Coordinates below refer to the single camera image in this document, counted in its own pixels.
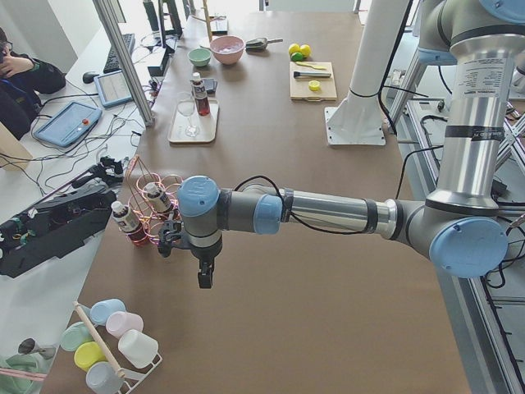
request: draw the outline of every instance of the blue joint cap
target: blue joint cap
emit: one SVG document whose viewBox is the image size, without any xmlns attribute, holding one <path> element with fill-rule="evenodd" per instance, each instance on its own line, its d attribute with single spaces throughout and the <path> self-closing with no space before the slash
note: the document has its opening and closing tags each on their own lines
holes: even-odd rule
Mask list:
<svg viewBox="0 0 525 394">
<path fill-rule="evenodd" d="M 177 191 L 179 211 L 182 216 L 195 218 L 213 209 L 219 199 L 217 183 L 207 176 L 192 176 Z"/>
<path fill-rule="evenodd" d="M 253 229 L 258 234 L 276 234 L 281 225 L 282 201 L 276 195 L 263 195 L 253 213 Z"/>
<path fill-rule="evenodd" d="M 490 218 L 465 218 L 442 230 L 430 245 L 430 260 L 456 277 L 480 277 L 507 253 L 501 226 Z"/>
<path fill-rule="evenodd" d="M 523 0 L 479 0 L 492 16 L 502 21 L 525 24 L 525 7 Z"/>
<path fill-rule="evenodd" d="M 418 48 L 419 61 L 427 66 L 453 66 L 458 60 L 450 52 Z"/>
</svg>

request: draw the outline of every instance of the label on robot arm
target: label on robot arm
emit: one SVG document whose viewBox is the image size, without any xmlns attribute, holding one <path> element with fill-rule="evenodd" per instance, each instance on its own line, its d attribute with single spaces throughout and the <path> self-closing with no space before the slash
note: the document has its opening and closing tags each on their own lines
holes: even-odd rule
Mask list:
<svg viewBox="0 0 525 394">
<path fill-rule="evenodd" d="M 458 64 L 454 98 L 507 98 L 514 63 L 509 59 L 488 58 Z"/>
</svg>

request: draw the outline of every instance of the yellow cup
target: yellow cup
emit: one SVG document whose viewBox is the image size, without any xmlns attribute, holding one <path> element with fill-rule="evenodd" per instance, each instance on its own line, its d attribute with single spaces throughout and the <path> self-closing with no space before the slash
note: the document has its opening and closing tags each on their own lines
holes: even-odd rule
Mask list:
<svg viewBox="0 0 525 394">
<path fill-rule="evenodd" d="M 88 372 L 91 366 L 99 361 L 107 361 L 104 353 L 97 345 L 97 342 L 91 341 L 83 343 L 75 351 L 75 365 L 85 372 Z"/>
</svg>

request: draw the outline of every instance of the white tray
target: white tray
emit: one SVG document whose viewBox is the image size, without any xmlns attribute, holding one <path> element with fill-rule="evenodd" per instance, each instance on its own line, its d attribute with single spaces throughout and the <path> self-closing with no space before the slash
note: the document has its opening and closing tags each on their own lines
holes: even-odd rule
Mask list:
<svg viewBox="0 0 525 394">
<path fill-rule="evenodd" d="M 219 102 L 214 98 L 208 98 L 208 102 L 210 103 L 209 115 L 201 117 L 195 111 L 191 116 L 192 123 L 199 126 L 200 129 L 200 132 L 195 137 L 186 135 L 185 130 L 188 127 L 188 118 L 176 112 L 167 134 L 167 140 L 173 144 L 206 144 L 212 142 L 217 132 Z"/>
</svg>

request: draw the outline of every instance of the pink bowl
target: pink bowl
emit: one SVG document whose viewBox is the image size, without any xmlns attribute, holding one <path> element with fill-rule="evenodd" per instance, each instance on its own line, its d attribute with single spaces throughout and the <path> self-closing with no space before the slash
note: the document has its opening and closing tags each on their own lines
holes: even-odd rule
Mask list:
<svg viewBox="0 0 525 394">
<path fill-rule="evenodd" d="M 223 35 L 210 43 L 210 49 L 222 64 L 234 64 L 243 56 L 244 41 L 234 35 Z"/>
</svg>

